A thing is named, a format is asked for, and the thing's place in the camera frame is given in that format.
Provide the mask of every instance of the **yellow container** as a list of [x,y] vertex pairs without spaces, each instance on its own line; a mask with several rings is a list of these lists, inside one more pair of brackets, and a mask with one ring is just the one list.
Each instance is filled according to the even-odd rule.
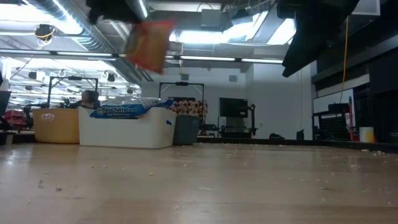
[[38,142],[79,143],[79,115],[74,109],[33,110],[35,138]]

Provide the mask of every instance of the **gray bin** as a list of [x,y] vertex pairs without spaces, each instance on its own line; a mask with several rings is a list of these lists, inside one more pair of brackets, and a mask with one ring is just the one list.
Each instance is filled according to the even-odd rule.
[[189,115],[178,115],[175,120],[173,145],[191,145],[197,141],[200,118]]

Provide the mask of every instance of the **white plastic tub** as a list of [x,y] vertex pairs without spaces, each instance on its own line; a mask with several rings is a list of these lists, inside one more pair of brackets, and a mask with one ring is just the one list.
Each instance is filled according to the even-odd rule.
[[177,114],[151,108],[140,119],[91,118],[93,110],[79,108],[80,145],[160,149],[173,144]]

